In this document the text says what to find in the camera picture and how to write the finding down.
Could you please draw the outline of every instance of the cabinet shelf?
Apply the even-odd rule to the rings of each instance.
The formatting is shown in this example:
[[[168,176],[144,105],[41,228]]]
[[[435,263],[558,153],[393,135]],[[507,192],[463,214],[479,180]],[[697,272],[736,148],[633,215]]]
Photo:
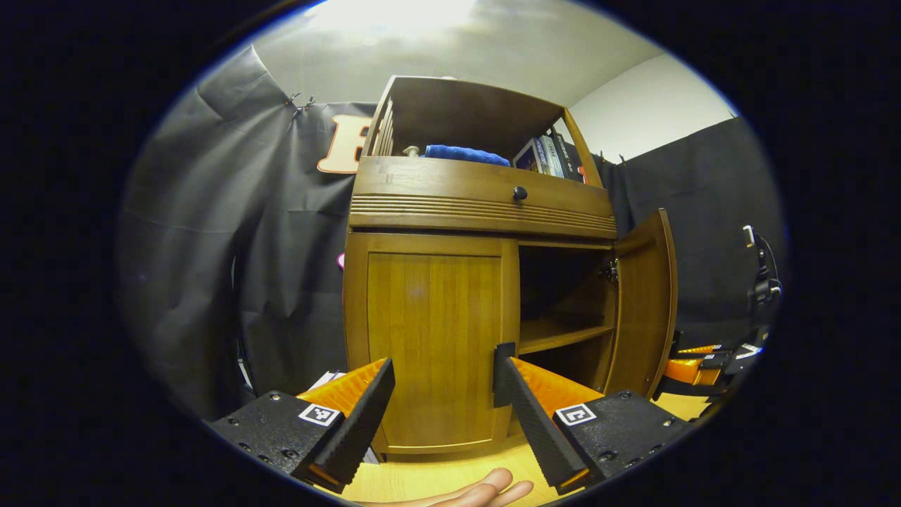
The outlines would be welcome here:
[[[520,323],[519,354],[531,354],[559,346],[567,346],[597,338],[613,331],[612,327],[574,328],[548,319],[524,320]]]

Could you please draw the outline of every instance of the human hand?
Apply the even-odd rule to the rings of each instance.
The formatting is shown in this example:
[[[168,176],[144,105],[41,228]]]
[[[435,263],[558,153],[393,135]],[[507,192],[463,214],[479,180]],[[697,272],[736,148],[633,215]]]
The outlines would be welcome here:
[[[534,487],[532,481],[520,481],[507,488],[512,481],[513,474],[509,470],[495,468],[481,481],[453,493],[406,502],[358,503],[365,507],[502,507],[523,498]]]

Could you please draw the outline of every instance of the white wall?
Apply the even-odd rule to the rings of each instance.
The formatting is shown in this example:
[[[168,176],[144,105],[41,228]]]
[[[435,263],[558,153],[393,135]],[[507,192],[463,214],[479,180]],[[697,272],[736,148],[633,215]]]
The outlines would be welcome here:
[[[618,163],[620,154],[628,161],[728,120],[735,108],[692,69],[664,54],[626,70],[569,111],[588,149]],[[562,122],[555,128],[571,141]]]

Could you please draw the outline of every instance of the books on shelf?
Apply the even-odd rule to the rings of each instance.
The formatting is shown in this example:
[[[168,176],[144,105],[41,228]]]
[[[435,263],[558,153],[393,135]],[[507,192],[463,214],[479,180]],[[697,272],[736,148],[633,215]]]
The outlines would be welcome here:
[[[585,179],[578,172],[576,165],[573,164],[572,159],[569,157],[569,152],[566,149],[566,141],[563,140],[563,136],[560,135],[553,126],[551,126],[551,138],[554,140],[554,147],[557,149],[557,154],[560,156],[560,165],[563,167],[564,178],[585,183]]]
[[[513,166],[565,180],[585,182],[583,176],[573,166],[563,137],[557,134],[553,127],[551,135],[533,137],[513,158]]]
[[[544,152],[548,156],[548,163],[551,166],[551,176],[563,178],[563,168],[560,167],[560,157],[557,155],[557,149],[554,148],[554,141],[547,135],[543,135],[541,139],[544,144]]]
[[[541,140],[532,138],[513,158],[513,165],[519,169],[549,174],[547,154]]]

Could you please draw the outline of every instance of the top shelf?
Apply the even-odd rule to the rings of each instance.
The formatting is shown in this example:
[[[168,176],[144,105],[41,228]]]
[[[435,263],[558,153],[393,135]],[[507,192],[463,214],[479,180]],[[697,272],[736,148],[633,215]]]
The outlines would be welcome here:
[[[588,185],[602,188],[592,154],[566,107],[468,81],[392,76],[376,107],[362,156],[397,156],[407,146],[463,146],[511,161],[563,120]]]
[[[389,93],[395,151],[441,143],[512,160],[563,116],[562,106],[546,100],[453,79],[396,77]]]

